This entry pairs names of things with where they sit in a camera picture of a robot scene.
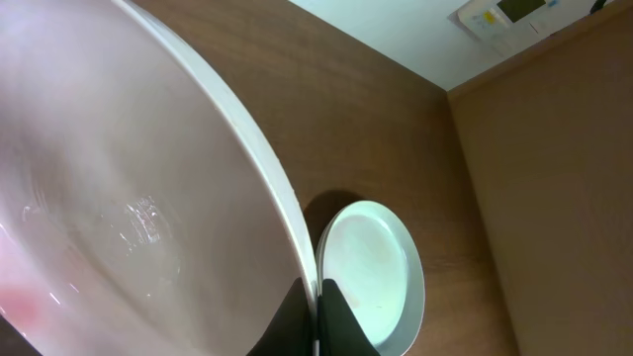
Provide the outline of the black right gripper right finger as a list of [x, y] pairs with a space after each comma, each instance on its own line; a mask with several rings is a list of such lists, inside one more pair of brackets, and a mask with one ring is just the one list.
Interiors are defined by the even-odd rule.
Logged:
[[332, 279], [321, 284], [317, 331], [320, 356], [379, 356]]

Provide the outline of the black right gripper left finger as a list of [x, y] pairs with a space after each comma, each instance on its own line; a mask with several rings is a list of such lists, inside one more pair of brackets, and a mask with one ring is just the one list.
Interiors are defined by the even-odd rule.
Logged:
[[301, 278], [294, 281], [247, 356], [312, 356], [313, 325]]

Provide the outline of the pale green plate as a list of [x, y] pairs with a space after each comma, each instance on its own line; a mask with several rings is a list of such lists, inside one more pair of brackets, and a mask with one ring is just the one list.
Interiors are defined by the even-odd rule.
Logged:
[[343, 312], [380, 355], [403, 356], [422, 326], [425, 282], [405, 224], [387, 207], [357, 201], [340, 210], [316, 251], [322, 311]]

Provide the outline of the white plate with red stain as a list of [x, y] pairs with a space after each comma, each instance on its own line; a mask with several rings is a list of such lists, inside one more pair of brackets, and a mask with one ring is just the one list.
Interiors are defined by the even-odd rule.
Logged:
[[244, 355], [297, 288], [302, 209], [261, 128], [131, 1], [1, 5], [1, 312], [44, 355]]

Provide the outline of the white wall control panel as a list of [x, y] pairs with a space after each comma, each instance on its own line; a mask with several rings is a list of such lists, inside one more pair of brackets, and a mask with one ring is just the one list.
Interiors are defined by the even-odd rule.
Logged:
[[559, 4], [558, 0], [470, 0], [457, 10], [457, 18], [475, 37], [488, 42]]

